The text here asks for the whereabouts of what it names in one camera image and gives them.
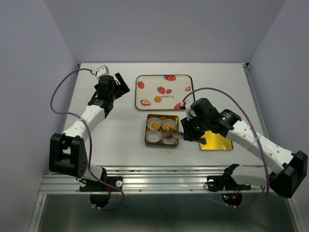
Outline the gold tin lid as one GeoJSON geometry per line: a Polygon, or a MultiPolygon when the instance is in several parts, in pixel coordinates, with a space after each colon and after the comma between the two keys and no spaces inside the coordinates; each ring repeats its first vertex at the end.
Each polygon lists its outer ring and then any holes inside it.
{"type": "Polygon", "coordinates": [[[200,144],[201,150],[233,150],[233,142],[227,138],[224,138],[220,134],[206,131],[202,136],[206,139],[206,144],[200,144]]]}

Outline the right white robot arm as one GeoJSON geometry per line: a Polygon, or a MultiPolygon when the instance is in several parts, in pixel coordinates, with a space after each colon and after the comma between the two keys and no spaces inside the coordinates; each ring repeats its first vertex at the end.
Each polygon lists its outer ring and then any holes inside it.
{"type": "Polygon", "coordinates": [[[206,98],[195,102],[181,102],[186,117],[181,120],[185,141],[204,143],[205,132],[211,131],[240,145],[263,162],[262,167],[232,164],[221,176],[210,176],[206,189],[212,192],[248,189],[255,185],[273,190],[284,198],[291,198],[307,176],[308,156],[292,152],[255,132],[253,127],[230,110],[218,112],[206,98]]]}

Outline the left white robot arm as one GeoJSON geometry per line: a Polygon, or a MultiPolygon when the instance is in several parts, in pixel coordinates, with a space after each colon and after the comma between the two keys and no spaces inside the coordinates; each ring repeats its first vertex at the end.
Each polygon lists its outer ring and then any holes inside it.
{"type": "Polygon", "coordinates": [[[62,133],[50,139],[49,170],[54,173],[90,180],[96,190],[111,187],[107,182],[106,169],[91,164],[92,151],[87,152],[85,143],[92,142],[91,133],[112,111],[116,99],[130,89],[120,73],[111,76],[107,71],[95,74],[98,83],[95,93],[82,115],[68,112],[77,120],[62,133]]]}

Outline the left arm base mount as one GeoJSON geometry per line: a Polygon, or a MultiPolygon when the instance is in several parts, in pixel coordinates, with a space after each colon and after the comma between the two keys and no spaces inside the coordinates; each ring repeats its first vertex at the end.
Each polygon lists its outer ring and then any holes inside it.
{"type": "Polygon", "coordinates": [[[125,194],[122,176],[108,176],[106,169],[100,176],[100,180],[89,178],[76,178],[79,182],[80,192],[89,192],[89,201],[93,209],[104,211],[116,209],[124,203],[125,194]]]}

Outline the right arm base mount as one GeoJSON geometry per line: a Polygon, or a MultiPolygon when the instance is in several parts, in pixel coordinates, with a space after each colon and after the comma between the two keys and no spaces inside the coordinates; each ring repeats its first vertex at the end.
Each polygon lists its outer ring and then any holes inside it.
{"type": "Polygon", "coordinates": [[[204,188],[210,192],[220,192],[221,198],[228,206],[240,206],[242,191],[251,190],[250,185],[237,184],[231,177],[223,175],[208,176],[204,188]]]}

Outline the orange cookie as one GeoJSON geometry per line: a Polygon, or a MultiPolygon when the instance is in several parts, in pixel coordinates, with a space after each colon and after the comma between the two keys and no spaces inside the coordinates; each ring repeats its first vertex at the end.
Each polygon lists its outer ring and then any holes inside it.
{"type": "Polygon", "coordinates": [[[166,123],[165,125],[164,125],[164,130],[169,130],[169,129],[172,129],[173,128],[173,125],[172,124],[170,124],[170,123],[166,123]]]}
{"type": "Polygon", "coordinates": [[[171,138],[172,134],[168,131],[164,131],[164,132],[162,132],[162,136],[165,137],[165,138],[171,138]]]}
{"type": "Polygon", "coordinates": [[[159,103],[159,102],[162,101],[162,98],[161,98],[160,96],[156,96],[156,97],[154,98],[154,101],[155,101],[156,103],[159,103]]]}
{"type": "Polygon", "coordinates": [[[160,124],[157,123],[157,122],[153,122],[153,123],[151,124],[151,128],[152,128],[153,130],[158,130],[158,129],[160,128],[160,124]]]}

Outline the metal tongs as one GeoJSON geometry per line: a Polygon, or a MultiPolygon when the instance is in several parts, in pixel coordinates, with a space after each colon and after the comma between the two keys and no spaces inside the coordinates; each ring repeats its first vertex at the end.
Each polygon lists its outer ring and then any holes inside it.
{"type": "Polygon", "coordinates": [[[168,131],[172,134],[172,136],[176,139],[183,139],[184,133],[181,131],[177,131],[177,130],[163,130],[163,131],[168,131]]]}

